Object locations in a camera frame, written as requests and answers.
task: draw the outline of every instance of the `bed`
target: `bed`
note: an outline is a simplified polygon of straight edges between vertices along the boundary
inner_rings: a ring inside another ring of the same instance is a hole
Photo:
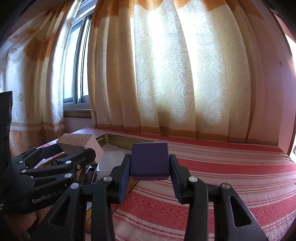
[[[275,146],[232,144],[92,128],[77,134],[119,134],[167,142],[180,165],[206,183],[229,183],[269,240],[280,240],[295,219],[296,164]],[[213,203],[209,203],[209,241],[214,241]],[[140,181],[113,214],[118,241],[183,240],[188,206],[175,198],[171,180]]]

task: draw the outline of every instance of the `patterned curtain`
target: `patterned curtain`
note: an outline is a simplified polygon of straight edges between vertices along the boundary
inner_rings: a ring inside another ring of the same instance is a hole
[[[40,12],[0,49],[0,91],[13,91],[12,156],[64,133],[61,63],[80,2]]]
[[[97,128],[277,144],[279,59],[251,0],[100,0],[88,58]]]

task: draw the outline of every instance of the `wall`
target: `wall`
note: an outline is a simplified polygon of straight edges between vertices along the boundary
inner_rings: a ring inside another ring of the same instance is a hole
[[[92,119],[89,118],[75,118],[75,117],[64,117],[66,133],[72,133],[85,127],[93,128]]]
[[[9,35],[13,34],[17,29],[21,26],[35,18],[38,14],[43,11],[47,11],[48,9],[53,8],[59,3],[63,3],[66,0],[36,0],[17,20],[15,25],[10,29]]]
[[[274,15],[262,1],[252,0],[259,10],[276,45],[276,51],[281,61],[281,78],[284,90],[282,122],[279,133],[279,147],[288,152],[293,136],[296,114],[296,78],[290,47],[283,35]]]

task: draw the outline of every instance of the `window frame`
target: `window frame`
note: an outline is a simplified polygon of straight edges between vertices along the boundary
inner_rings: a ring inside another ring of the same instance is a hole
[[[71,27],[75,28],[78,24],[81,24],[80,32],[78,35],[74,68],[73,68],[73,97],[63,99],[64,110],[89,110],[89,95],[81,95],[83,93],[83,64],[85,58],[85,50],[87,45],[87,33],[91,27],[91,20],[94,9],[91,9],[85,15],[77,19]]]

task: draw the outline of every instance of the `window sill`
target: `window sill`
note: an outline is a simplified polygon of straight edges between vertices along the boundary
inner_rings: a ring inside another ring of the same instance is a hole
[[[90,118],[89,103],[64,104],[64,117]]]
[[[91,110],[64,110],[64,117],[90,118]]]

